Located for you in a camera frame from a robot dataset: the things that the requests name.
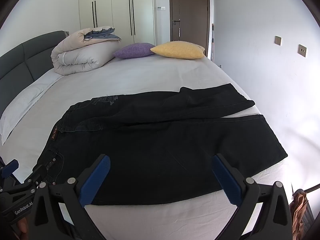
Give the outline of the black denim pants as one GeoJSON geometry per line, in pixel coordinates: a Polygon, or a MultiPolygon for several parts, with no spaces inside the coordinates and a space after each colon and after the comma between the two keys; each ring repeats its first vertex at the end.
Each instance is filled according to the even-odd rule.
{"type": "Polygon", "coordinates": [[[212,157],[221,154],[253,176],[287,154],[254,106],[231,84],[178,92],[93,98],[72,105],[54,125],[37,160],[46,181],[77,177],[101,154],[111,168],[95,205],[157,205],[221,189],[212,157]]]}

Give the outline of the brown cloth on rack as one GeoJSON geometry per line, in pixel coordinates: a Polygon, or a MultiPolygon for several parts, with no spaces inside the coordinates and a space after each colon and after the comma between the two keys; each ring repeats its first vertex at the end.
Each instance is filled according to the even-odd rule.
{"type": "Polygon", "coordinates": [[[306,192],[298,189],[293,194],[293,201],[290,203],[289,208],[292,219],[292,239],[303,239],[315,221],[306,192]]]}

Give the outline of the white pillow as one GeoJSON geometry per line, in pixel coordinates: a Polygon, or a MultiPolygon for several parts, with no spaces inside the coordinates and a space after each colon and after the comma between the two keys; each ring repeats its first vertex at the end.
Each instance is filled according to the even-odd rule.
{"type": "Polygon", "coordinates": [[[37,103],[40,98],[63,76],[51,69],[22,90],[9,105],[1,116],[1,145],[3,146],[10,133],[20,120],[37,103]]]}

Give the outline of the white bed mattress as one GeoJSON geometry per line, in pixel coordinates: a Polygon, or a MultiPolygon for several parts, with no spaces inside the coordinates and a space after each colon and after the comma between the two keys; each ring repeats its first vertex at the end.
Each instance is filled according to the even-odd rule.
{"type": "MultiPolygon", "coordinates": [[[[32,172],[54,125],[66,111],[80,102],[103,96],[146,92],[178,92],[181,88],[206,89],[231,84],[245,92],[208,59],[178,60],[153,55],[113,60],[86,73],[63,76],[31,107],[1,145],[4,161],[20,163],[16,177],[24,180],[32,172]]],[[[239,116],[260,114],[257,107],[239,116]]],[[[251,176],[263,184],[280,181],[290,194],[289,159],[251,176]]],[[[157,205],[89,205],[87,212],[107,239],[214,239],[235,207],[220,189],[199,197],[157,205]]]]}

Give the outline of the dark grey headboard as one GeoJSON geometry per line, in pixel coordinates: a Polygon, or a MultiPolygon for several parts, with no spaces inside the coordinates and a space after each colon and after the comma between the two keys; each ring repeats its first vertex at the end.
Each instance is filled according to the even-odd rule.
{"type": "Polygon", "coordinates": [[[22,90],[53,68],[52,50],[68,35],[63,30],[46,33],[1,56],[1,113],[22,90]]]}

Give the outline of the folded beige duvet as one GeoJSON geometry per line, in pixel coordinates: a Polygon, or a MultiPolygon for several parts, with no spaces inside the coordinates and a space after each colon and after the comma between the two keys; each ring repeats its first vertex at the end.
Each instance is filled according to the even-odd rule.
{"type": "Polygon", "coordinates": [[[60,75],[89,72],[104,66],[121,48],[121,38],[110,26],[86,28],[62,40],[51,53],[54,70],[60,75]]]}

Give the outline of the purple pillow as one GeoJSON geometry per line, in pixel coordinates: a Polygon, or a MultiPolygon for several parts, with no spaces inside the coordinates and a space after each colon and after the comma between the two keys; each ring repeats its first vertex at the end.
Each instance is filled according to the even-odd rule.
{"type": "Polygon", "coordinates": [[[134,43],[120,50],[116,51],[113,55],[119,59],[135,59],[140,57],[147,57],[153,55],[151,48],[154,45],[150,43],[134,43]]]}

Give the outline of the cream wardrobe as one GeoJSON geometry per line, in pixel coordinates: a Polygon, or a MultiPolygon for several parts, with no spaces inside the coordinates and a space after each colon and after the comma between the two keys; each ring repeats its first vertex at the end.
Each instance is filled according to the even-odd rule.
{"type": "Polygon", "coordinates": [[[80,27],[110,26],[121,44],[156,43],[154,0],[79,0],[80,27]]]}

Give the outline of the yellow pillow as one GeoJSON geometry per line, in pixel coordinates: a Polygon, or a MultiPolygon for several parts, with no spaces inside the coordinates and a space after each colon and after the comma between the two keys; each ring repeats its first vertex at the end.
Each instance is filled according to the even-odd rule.
{"type": "Polygon", "coordinates": [[[205,49],[194,43],[172,41],[150,49],[153,53],[174,59],[194,60],[204,57],[205,49]]]}

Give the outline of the brown door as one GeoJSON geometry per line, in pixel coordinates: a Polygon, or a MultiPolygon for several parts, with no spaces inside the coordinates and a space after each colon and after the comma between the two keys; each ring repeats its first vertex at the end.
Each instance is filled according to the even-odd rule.
{"type": "Polygon", "coordinates": [[[208,55],[210,0],[169,0],[170,40],[198,44],[208,55]]]}

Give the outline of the lower wall socket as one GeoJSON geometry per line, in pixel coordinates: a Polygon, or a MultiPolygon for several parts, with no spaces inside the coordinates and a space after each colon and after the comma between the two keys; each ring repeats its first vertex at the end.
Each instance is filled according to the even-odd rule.
{"type": "Polygon", "coordinates": [[[303,57],[306,57],[306,47],[299,44],[298,45],[298,54],[302,55],[303,57]]]}

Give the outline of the wall socket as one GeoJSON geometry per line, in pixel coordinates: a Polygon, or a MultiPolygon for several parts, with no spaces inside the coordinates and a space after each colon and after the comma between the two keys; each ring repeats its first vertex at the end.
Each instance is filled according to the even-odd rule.
{"type": "Polygon", "coordinates": [[[302,55],[303,57],[306,57],[306,47],[299,44],[298,45],[298,54],[302,55]]]}
{"type": "Polygon", "coordinates": [[[280,36],[274,37],[274,43],[281,46],[282,38],[280,36]]]}

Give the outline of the upper wall socket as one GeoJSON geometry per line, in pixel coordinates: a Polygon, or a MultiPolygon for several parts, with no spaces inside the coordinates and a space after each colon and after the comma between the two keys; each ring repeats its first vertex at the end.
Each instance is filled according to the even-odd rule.
{"type": "Polygon", "coordinates": [[[274,43],[281,46],[282,38],[280,36],[274,37],[274,43]]]}

